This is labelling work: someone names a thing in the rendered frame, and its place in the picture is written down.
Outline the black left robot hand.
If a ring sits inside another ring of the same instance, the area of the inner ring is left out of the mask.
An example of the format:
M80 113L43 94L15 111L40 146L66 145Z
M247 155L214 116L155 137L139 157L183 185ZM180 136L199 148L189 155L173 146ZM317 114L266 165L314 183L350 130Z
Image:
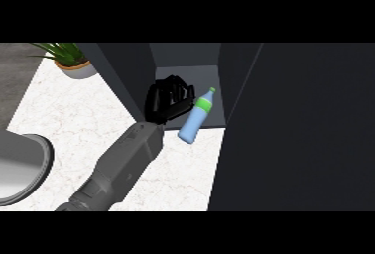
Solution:
M165 124L192 110L195 98L195 87L177 75L156 79L145 99L145 121Z

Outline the dark grey cabinet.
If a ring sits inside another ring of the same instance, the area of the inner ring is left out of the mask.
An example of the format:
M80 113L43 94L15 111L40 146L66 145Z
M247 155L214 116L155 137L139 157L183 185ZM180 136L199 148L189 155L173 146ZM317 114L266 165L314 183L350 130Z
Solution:
M204 128L224 128L219 75L220 43L78 43L93 67L136 122L143 120L146 91L156 79L177 75L196 96L216 88Z

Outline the dark grey cabinet door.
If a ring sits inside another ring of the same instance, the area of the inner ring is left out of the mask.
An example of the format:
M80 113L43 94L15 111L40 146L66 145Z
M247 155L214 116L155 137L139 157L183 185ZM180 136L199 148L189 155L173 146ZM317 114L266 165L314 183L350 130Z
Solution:
M375 44L263 46L210 207L375 210Z

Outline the blue bottle with green band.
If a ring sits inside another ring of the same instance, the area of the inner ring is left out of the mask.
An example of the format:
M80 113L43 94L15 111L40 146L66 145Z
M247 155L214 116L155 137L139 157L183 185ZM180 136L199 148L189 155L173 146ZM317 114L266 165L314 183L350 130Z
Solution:
M190 111L189 117L185 124L179 130L177 137L188 143L192 144L196 139L196 135L201 126L205 122L208 114L213 109L216 88L211 87L208 92L198 98L196 104Z

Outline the grey plant pot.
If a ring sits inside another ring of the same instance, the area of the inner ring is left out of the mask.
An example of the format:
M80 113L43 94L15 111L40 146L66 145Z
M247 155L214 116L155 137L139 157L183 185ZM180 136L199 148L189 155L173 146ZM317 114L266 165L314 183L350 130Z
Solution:
M96 75L96 69L90 61L75 66L63 66L59 62L55 62L55 64L63 74L72 79L86 79Z

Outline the green leafy plant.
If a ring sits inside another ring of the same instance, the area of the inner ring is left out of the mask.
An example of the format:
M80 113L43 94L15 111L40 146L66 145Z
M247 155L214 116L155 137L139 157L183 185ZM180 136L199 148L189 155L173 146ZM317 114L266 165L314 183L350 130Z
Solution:
M44 50L43 58L53 60L62 67L75 67L90 60L75 43L32 43Z

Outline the grey round basin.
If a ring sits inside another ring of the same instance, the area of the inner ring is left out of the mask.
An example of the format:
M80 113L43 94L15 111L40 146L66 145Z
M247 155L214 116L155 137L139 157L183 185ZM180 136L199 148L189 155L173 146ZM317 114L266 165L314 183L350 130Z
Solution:
M0 206L25 199L40 187L55 161L50 140L0 131Z

